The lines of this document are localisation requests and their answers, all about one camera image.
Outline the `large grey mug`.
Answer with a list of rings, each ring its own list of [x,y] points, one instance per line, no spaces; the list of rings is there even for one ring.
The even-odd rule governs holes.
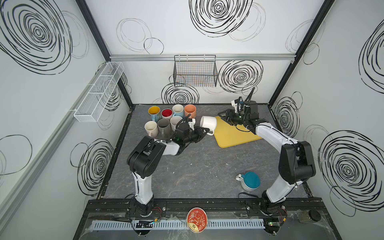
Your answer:
[[[160,119],[158,121],[158,129],[163,139],[169,139],[173,134],[171,124],[168,119]]]

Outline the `light blue mug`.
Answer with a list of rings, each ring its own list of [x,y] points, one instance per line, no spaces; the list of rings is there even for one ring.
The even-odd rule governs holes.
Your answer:
[[[172,107],[173,111],[173,117],[179,116],[184,118],[185,117],[185,112],[184,112],[184,106],[180,104],[176,104]]]

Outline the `peach mug cream base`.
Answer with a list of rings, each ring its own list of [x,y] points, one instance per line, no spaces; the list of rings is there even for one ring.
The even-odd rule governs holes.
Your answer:
[[[188,105],[184,106],[184,114],[185,114],[185,117],[190,115],[189,119],[195,119],[196,118],[196,114],[197,114],[196,106],[192,105],[192,104],[188,104]]]

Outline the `cream mug red inside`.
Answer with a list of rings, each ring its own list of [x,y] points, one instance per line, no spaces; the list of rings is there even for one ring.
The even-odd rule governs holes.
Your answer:
[[[170,120],[174,115],[174,112],[172,109],[164,109],[161,111],[161,116],[163,119]]]

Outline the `white mug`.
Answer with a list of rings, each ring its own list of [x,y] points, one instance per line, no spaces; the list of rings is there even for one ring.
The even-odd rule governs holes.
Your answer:
[[[200,127],[208,128],[208,135],[213,136],[217,127],[217,119],[210,116],[202,116],[200,121]]]

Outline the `yellow plastic tray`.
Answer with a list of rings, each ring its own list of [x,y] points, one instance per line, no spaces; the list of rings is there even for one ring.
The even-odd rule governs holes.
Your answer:
[[[214,136],[220,148],[233,147],[262,139],[252,132],[246,132],[246,128],[242,125],[231,126],[220,117],[216,117],[216,119],[217,127]]]

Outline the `pink mug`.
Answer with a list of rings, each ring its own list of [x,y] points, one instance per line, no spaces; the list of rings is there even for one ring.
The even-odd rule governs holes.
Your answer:
[[[148,121],[145,124],[145,130],[149,137],[156,138],[159,134],[158,124],[155,121]]]

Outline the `blue patterned mug yellow inside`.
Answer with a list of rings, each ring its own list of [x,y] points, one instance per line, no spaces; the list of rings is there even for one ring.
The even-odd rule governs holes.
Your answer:
[[[151,116],[151,121],[158,122],[161,119],[161,109],[158,106],[152,106],[149,108],[148,113]]]

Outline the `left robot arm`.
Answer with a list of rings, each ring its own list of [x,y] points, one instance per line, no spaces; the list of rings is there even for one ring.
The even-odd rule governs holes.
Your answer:
[[[179,121],[175,132],[166,140],[145,136],[130,153],[127,164],[135,178],[135,205],[143,211],[152,209],[154,194],[152,174],[162,156],[178,156],[191,143],[198,143],[206,135],[213,135],[215,127],[192,126],[186,118]]]

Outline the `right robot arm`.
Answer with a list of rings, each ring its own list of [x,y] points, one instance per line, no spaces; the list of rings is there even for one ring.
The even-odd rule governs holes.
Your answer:
[[[287,136],[259,117],[257,104],[240,97],[232,101],[232,109],[219,112],[218,116],[231,126],[244,126],[251,133],[266,140],[279,153],[279,176],[261,197],[264,212],[279,207],[291,191],[315,176],[316,168],[311,145]]]

